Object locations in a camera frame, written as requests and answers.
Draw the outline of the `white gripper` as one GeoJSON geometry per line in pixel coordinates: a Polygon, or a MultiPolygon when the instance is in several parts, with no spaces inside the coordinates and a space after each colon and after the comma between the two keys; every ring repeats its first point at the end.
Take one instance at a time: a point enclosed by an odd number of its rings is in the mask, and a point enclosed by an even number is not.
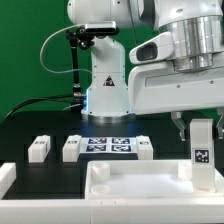
{"type": "Polygon", "coordinates": [[[224,67],[178,73],[168,62],[136,66],[129,74],[129,101],[137,115],[172,112],[185,141],[186,125],[179,111],[218,108],[218,138],[224,138],[224,67]]]}

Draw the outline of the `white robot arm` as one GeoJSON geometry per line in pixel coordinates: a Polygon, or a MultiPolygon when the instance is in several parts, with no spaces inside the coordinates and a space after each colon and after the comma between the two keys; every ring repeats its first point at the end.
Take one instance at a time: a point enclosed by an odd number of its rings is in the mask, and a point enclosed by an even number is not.
{"type": "Polygon", "coordinates": [[[224,0],[69,0],[91,50],[85,117],[216,108],[224,138],[224,0]]]}

